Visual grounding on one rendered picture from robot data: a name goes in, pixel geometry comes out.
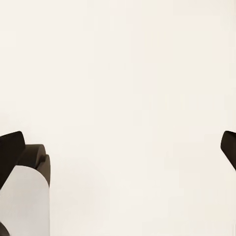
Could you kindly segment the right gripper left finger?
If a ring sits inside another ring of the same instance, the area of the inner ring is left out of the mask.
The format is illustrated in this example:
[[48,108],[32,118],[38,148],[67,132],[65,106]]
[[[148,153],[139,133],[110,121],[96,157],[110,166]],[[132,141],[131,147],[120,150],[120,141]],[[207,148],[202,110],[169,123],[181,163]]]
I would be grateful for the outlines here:
[[0,190],[26,149],[21,131],[0,136]]

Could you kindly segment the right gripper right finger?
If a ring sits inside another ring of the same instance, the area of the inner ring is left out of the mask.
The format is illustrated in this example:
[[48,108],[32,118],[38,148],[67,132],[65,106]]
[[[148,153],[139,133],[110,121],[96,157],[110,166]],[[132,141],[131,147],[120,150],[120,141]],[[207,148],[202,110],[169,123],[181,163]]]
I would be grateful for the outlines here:
[[236,132],[225,131],[220,147],[233,167],[236,169]]

